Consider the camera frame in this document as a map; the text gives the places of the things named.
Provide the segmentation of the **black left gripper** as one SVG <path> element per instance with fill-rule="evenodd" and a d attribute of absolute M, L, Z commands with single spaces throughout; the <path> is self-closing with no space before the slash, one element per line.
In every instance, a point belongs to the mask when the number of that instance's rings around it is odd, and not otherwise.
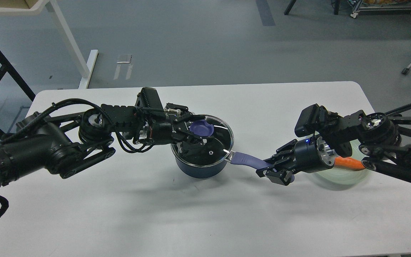
<path fill-rule="evenodd" d="M 183 105 L 167 103 L 165 109 L 147 109 L 149 145 L 177 144 L 178 153 L 198 153 L 215 139 L 214 135 L 199 136 L 189 130 L 176 130 L 174 123 L 205 120 L 205 115 L 193 114 Z"/>

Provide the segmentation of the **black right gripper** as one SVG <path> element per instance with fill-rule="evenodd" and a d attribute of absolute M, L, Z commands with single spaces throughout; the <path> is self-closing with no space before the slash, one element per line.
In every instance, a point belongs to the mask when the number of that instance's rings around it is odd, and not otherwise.
<path fill-rule="evenodd" d="M 293 139 L 282 145 L 268 159 L 269 167 L 256 170 L 259 177 L 267 177 L 272 183 L 288 186 L 299 172 L 315 173 L 335 165 L 335 150 L 323 138 Z M 272 166 L 293 166 L 292 171 Z"/>

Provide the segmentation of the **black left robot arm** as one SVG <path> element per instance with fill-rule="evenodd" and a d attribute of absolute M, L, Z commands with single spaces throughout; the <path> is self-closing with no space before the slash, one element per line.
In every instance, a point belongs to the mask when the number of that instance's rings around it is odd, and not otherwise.
<path fill-rule="evenodd" d="M 0 187 L 42 168 L 67 179 L 110 158 L 114 141 L 127 153 L 177 143 L 186 143 L 187 150 L 202 148 L 215 138 L 212 125 L 194 128 L 204 120 L 205 115 L 175 104 L 97 106 L 66 99 L 22 120 L 16 133 L 0 141 Z M 1 218 L 9 202 L 0 196 L 0 205 Z"/>

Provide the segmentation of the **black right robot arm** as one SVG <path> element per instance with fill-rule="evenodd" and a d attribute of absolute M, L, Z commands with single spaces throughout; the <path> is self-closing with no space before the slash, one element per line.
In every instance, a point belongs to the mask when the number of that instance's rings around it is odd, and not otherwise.
<path fill-rule="evenodd" d="M 295 135 L 303 140 L 278 148 L 256 174 L 287 186 L 299 172 L 328 170 L 338 157 L 351 157 L 351 142 L 357 140 L 364 168 L 411 183 L 411 117 L 401 116 L 408 110 L 411 104 L 385 113 L 358 110 L 340 116 L 318 104 L 308 106 L 295 126 Z"/>

